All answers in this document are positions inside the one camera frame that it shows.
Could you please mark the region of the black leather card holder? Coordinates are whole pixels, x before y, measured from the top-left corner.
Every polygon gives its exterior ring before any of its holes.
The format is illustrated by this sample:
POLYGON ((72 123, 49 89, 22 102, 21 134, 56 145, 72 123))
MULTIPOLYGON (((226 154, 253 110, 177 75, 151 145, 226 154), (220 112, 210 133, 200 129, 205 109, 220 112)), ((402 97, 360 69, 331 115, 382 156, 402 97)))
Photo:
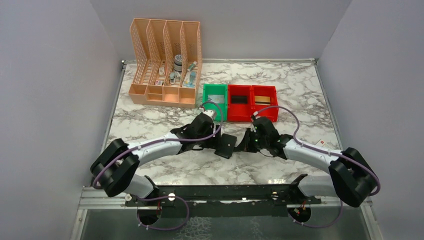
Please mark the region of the black leather card holder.
POLYGON ((214 154, 225 159, 231 158, 235 149, 236 142, 236 136, 223 133, 218 139, 214 154))

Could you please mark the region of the green plastic bin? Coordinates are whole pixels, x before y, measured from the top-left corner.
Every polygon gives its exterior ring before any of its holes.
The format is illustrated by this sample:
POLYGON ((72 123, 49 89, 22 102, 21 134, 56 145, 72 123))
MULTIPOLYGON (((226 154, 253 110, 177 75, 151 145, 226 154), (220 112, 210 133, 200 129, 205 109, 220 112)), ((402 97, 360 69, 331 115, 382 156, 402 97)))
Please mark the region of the green plastic bin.
POLYGON ((212 103, 206 103, 203 107, 206 110, 216 111, 216 121, 226 122, 228 120, 228 85, 205 83, 202 91, 202 103, 208 101, 217 104, 222 114, 217 106, 212 103))

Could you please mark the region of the red plastic bin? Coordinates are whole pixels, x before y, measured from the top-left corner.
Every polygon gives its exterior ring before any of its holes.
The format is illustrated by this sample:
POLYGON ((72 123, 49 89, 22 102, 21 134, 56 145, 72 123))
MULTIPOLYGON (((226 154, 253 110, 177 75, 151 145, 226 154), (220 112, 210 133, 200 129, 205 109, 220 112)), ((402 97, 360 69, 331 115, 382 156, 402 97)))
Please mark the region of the red plastic bin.
POLYGON ((278 106, 277 90, 272 85, 252 85, 253 96, 253 111, 258 112, 258 117, 267 117, 273 123, 277 122, 279 115, 279 108, 271 106, 278 106))
POLYGON ((227 121, 251 122, 252 100, 251 86, 229 84, 227 86, 227 121))

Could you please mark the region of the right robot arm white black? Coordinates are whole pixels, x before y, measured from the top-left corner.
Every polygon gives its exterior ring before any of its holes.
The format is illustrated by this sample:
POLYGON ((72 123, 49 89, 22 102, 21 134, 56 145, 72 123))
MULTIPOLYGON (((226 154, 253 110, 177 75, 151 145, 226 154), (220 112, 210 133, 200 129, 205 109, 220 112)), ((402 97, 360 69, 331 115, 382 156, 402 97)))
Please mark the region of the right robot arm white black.
POLYGON ((321 176, 305 176, 288 190, 289 199, 300 204, 308 197, 338 197, 351 207, 359 207, 378 188, 379 181, 363 156, 354 148, 331 151, 300 143, 293 135, 279 134, 266 117, 247 128, 236 152, 267 150, 273 157, 301 162, 324 171, 321 176))

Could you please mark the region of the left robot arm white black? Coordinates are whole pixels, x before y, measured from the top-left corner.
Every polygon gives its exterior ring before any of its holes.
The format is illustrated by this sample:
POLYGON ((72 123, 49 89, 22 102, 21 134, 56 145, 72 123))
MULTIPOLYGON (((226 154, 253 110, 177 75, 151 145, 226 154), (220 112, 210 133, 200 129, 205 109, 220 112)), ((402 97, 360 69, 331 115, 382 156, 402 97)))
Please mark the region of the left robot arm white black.
POLYGON ((136 175, 137 168, 162 157, 191 151, 210 140, 219 133, 218 129, 213 130, 216 115, 214 110, 205 110, 190 124, 141 143, 113 140, 90 167, 93 184, 99 184, 108 197, 126 193, 137 196, 144 205, 152 205, 157 200, 157 186, 148 176, 136 175))

